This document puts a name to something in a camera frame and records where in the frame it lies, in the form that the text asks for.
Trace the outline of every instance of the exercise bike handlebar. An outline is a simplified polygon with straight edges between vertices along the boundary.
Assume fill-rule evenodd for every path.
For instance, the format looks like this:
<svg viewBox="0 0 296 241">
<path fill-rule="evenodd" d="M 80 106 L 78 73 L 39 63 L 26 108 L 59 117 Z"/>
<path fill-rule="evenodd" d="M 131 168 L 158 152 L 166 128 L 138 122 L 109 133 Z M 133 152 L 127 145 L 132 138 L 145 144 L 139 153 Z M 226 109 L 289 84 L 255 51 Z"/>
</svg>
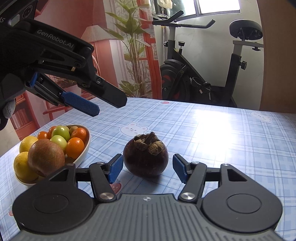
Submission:
<svg viewBox="0 0 296 241">
<path fill-rule="evenodd" d="M 182 10 L 176 12 L 173 16 L 170 16 L 168 19 L 164 20 L 154 20 L 152 22 L 153 25 L 161 25 L 161 26 L 171 26 L 171 27 L 185 27 L 185 28 L 209 28 L 216 21 L 212 19 L 207 25 L 195 25 L 195 24 L 186 24 L 186 23 L 177 23 L 175 20 L 182 16 L 184 12 Z"/>
</svg>

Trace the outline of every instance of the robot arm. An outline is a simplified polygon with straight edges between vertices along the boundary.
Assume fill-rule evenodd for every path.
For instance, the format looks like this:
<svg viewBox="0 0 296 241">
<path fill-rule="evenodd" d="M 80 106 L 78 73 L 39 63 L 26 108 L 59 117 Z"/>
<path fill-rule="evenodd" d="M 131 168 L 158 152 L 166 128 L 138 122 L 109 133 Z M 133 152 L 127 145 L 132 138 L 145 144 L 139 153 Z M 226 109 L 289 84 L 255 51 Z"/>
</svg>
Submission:
<svg viewBox="0 0 296 241">
<path fill-rule="evenodd" d="M 29 15 L 20 19 L 28 14 L 30 7 L 35 12 L 36 0 L 5 3 L 0 6 L 0 110 L 27 90 L 53 105 L 71 106 L 90 116 L 98 115 L 97 105 L 65 92 L 47 74 L 76 81 L 81 89 L 114 107 L 125 106 L 125 93 L 96 74 L 91 44 L 30 19 Z M 7 117 L 0 114 L 0 130 L 5 127 Z"/>
</svg>

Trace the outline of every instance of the bookshelf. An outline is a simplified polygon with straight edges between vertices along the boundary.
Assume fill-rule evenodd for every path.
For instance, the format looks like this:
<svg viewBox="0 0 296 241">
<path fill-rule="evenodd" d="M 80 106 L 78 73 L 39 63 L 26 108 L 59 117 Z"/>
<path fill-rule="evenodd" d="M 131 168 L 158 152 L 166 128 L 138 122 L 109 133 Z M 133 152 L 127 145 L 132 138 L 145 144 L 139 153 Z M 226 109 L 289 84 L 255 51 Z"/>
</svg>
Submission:
<svg viewBox="0 0 296 241">
<path fill-rule="evenodd" d="M 16 98 L 15 111 L 10 120 L 20 140 L 40 128 L 26 92 Z"/>
</svg>

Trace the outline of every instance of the white plastic bag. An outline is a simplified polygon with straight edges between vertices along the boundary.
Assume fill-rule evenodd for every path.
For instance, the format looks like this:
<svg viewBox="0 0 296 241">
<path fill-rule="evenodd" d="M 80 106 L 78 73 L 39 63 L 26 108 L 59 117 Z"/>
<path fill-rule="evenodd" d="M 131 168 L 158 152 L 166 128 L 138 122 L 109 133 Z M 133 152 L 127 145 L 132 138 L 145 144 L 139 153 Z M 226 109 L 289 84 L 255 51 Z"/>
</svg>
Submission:
<svg viewBox="0 0 296 241">
<path fill-rule="evenodd" d="M 157 4 L 161 7 L 167 8 L 167 9 L 173 8 L 172 0 L 157 0 Z"/>
</svg>

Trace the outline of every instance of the gray ribbed panel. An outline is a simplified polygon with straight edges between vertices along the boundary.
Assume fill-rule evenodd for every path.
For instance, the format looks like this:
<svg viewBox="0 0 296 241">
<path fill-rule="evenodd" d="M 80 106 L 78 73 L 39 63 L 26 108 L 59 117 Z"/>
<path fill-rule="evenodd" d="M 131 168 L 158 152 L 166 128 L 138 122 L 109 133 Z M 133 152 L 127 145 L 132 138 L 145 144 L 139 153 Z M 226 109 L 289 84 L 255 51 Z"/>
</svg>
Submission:
<svg viewBox="0 0 296 241">
<path fill-rule="evenodd" d="M 172 194 L 123 194 L 118 201 L 97 206 L 94 215 L 78 228 L 56 235 L 21 231 L 11 241 L 278 241 L 273 231 L 237 235 L 211 226 L 193 204 Z"/>
</svg>

